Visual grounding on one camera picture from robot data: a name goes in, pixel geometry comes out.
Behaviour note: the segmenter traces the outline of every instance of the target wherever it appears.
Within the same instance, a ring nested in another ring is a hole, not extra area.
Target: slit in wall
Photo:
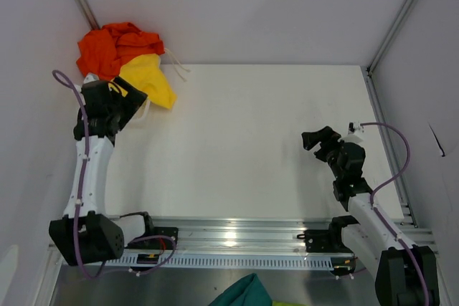
[[[435,132],[433,131],[432,126],[430,125],[430,123],[428,123],[428,124],[429,124],[430,130],[432,131],[433,137],[435,138],[435,142],[437,143],[438,149],[440,150],[440,155],[441,155],[442,157],[445,157],[445,156],[446,156],[445,150],[444,150],[443,147],[441,146],[440,141],[438,140],[438,138],[437,138]]]

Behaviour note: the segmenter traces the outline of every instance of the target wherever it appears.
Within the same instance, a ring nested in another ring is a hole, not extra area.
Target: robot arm
[[[122,130],[146,99],[143,92],[117,77],[118,91],[109,82],[88,75],[81,87],[89,125],[89,153],[86,154],[84,122],[78,114],[74,137],[77,164],[67,207],[62,219],[51,221],[49,235],[69,265],[77,265],[73,241],[75,204],[80,203],[78,242],[83,264],[118,259],[124,247],[153,228],[147,213],[129,214],[115,221],[105,215],[105,181],[108,162],[115,145],[115,135]],[[84,169],[82,197],[77,193]]]
[[[365,150],[355,143],[359,129],[351,123],[349,131],[351,137],[344,139],[330,127],[302,134],[306,150],[320,143],[314,154],[330,166],[335,176],[333,194],[350,215],[333,218],[328,230],[306,230],[299,238],[305,239],[307,252],[354,253],[372,275],[382,306],[424,304],[415,260],[425,281],[429,305],[439,305],[434,253],[427,246],[417,246],[377,202],[372,204],[372,189],[362,178]],[[333,271],[337,275],[350,272],[353,270]]]

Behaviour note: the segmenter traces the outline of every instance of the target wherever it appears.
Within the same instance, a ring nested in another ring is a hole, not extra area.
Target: yellow cloth
[[[120,77],[145,92],[152,103],[172,109],[177,96],[159,69],[160,62],[157,54],[139,55],[121,67]]]
[[[305,306],[300,304],[288,304],[286,302],[273,301],[273,306]]]

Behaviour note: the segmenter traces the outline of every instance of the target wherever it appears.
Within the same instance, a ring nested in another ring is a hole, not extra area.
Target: teal fabric
[[[256,274],[243,277],[220,294],[209,306],[271,306],[268,292]]]

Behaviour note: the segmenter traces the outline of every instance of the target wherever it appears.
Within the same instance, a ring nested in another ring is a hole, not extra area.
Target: white wall
[[[434,231],[453,305],[459,305],[458,58],[459,0],[419,0],[375,77],[388,121],[411,143],[410,201]]]
[[[88,27],[73,0],[0,0],[0,9],[0,259],[19,245],[4,305],[30,305],[74,164],[76,102],[51,71],[80,77],[77,40]]]
[[[187,63],[369,64],[403,0],[88,0]]]

